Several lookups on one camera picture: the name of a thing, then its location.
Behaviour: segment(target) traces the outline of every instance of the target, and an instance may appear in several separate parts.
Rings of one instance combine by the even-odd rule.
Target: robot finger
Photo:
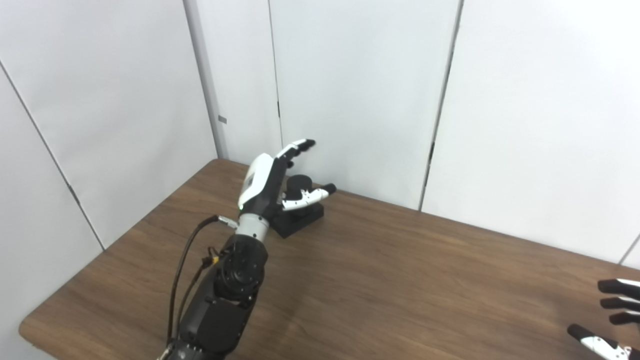
[[[640,282],[626,279],[598,281],[598,289],[607,294],[622,294],[640,300]]]
[[[276,158],[282,158],[285,160],[291,160],[296,156],[300,155],[301,152],[309,150],[313,145],[316,144],[315,140],[311,139],[301,139],[290,143],[285,146],[277,155]]]
[[[613,325],[625,325],[627,323],[640,323],[640,313],[637,311],[625,311],[624,313],[613,314],[609,317]]]
[[[632,347],[620,345],[615,340],[602,338],[583,328],[573,324],[566,330],[586,348],[608,360],[639,360],[640,352]]]
[[[604,309],[629,309],[632,311],[640,311],[640,301],[630,297],[611,297],[602,299],[600,305]]]

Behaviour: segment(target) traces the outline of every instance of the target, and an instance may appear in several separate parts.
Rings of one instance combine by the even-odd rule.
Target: wall seam
[[[22,98],[20,92],[18,91],[18,88],[15,86],[15,83],[13,82],[13,79],[11,78],[11,76],[9,76],[9,72],[7,71],[6,67],[4,67],[4,63],[2,62],[2,59],[0,59],[0,68],[2,68],[2,71],[4,72],[4,75],[6,76],[7,80],[9,81],[9,84],[11,84],[11,88],[15,92],[15,95],[18,97],[18,100],[20,101],[20,104],[22,105],[22,108],[27,113],[27,116],[29,117],[29,120],[31,121],[31,124],[36,129],[36,132],[38,133],[38,136],[40,137],[40,140],[42,141],[42,143],[44,144],[45,148],[47,149],[47,152],[49,153],[49,156],[53,160],[53,163],[56,165],[56,168],[58,169],[58,173],[60,173],[60,176],[62,177],[62,180],[64,180],[64,182],[65,182],[65,184],[67,186],[67,190],[71,193],[71,196],[73,196],[76,204],[78,205],[78,208],[80,209],[80,212],[84,216],[85,221],[89,225],[89,228],[91,228],[91,231],[92,231],[93,235],[95,236],[95,239],[98,241],[98,244],[100,244],[100,247],[102,248],[102,251],[105,251],[105,247],[104,247],[104,244],[102,243],[102,240],[100,240],[100,236],[98,236],[98,233],[95,231],[95,228],[93,227],[93,224],[91,223],[91,220],[89,220],[89,216],[86,214],[86,211],[82,207],[82,204],[80,203],[80,200],[78,199],[78,197],[76,195],[76,192],[74,191],[73,187],[71,186],[71,184],[69,183],[67,177],[65,176],[65,173],[62,171],[62,168],[60,167],[60,164],[58,163],[58,160],[53,155],[53,152],[51,151],[51,148],[49,147],[49,144],[47,143],[47,140],[45,140],[44,136],[42,135],[42,132],[40,131],[40,128],[38,127],[38,124],[36,124],[36,122],[33,120],[33,116],[31,115],[31,112],[29,111],[29,108],[27,108],[27,105],[24,102],[24,99]]]

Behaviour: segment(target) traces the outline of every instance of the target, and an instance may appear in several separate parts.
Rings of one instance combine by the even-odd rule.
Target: cable connector
[[[222,224],[225,224],[226,226],[229,226],[233,230],[236,230],[238,228],[238,223],[227,217],[218,217],[218,221]]]

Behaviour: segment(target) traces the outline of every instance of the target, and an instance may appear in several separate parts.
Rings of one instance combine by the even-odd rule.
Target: black fingertip
[[[600,306],[602,306],[604,309],[619,309],[621,307],[624,307],[624,304],[622,304],[622,301],[619,298],[610,297],[608,299],[602,299],[600,301]]]
[[[640,316],[630,313],[618,313],[609,317],[609,322],[613,325],[625,325],[627,323],[640,323]]]
[[[300,145],[298,145],[298,151],[307,151],[307,150],[309,150],[309,148],[311,146],[313,146],[315,144],[316,144],[315,140],[307,139],[307,141],[305,141],[305,142],[301,143]]]
[[[324,185],[324,186],[322,186],[320,189],[322,189],[322,190],[324,190],[324,191],[328,192],[328,193],[329,193],[329,195],[331,195],[331,194],[335,193],[335,192],[338,190],[338,189],[335,187],[335,185],[334,185],[334,184],[327,184],[327,185]]]
[[[617,279],[600,280],[598,281],[598,290],[605,294],[621,293],[624,288],[624,284]]]
[[[592,336],[596,336],[596,334],[592,333],[591,331],[583,328],[582,326],[576,323],[569,325],[566,331],[569,335],[573,336],[573,338],[578,341],[584,338],[590,338]]]

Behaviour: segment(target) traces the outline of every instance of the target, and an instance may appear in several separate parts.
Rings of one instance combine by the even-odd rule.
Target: white robot finger
[[[580,325],[573,324],[567,328],[569,335],[573,336],[586,348],[607,360],[640,360],[638,350],[620,345],[615,340],[602,338]]]

